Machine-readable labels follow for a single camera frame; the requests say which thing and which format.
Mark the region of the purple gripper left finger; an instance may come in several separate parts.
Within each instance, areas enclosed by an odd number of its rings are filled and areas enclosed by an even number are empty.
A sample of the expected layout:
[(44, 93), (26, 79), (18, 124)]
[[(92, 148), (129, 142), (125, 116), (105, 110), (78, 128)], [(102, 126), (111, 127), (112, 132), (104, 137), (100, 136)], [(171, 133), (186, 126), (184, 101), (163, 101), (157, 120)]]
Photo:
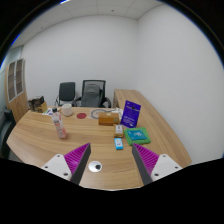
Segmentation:
[(42, 169), (78, 185), (90, 154), (91, 146), (87, 143), (65, 155), (56, 154)]

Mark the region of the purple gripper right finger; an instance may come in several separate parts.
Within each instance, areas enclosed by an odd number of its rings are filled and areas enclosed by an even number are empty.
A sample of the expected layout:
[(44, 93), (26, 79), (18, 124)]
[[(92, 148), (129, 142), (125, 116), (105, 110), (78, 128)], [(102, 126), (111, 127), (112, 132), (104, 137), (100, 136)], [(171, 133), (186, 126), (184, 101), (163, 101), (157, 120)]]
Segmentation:
[(136, 143), (132, 144), (132, 154), (144, 185), (148, 185), (182, 169), (167, 154), (158, 155)]

